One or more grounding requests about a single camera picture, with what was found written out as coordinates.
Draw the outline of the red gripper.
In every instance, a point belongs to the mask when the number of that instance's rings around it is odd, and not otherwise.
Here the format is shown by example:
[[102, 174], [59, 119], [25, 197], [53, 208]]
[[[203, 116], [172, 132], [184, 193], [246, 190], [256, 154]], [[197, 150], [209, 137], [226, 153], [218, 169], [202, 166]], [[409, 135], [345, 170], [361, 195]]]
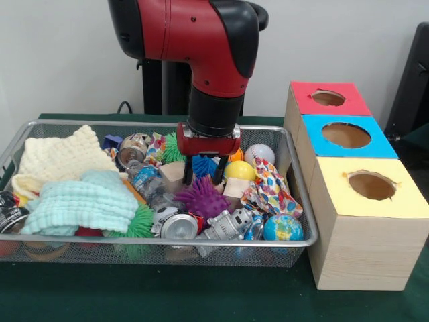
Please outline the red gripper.
[[191, 184], [193, 180], [192, 158], [197, 154], [222, 156], [214, 173], [214, 184], [220, 184], [230, 155], [241, 144], [241, 130], [235, 125], [232, 134], [222, 137], [208, 137], [193, 132], [187, 123], [180, 122], [176, 128], [178, 149], [186, 157], [182, 183]]

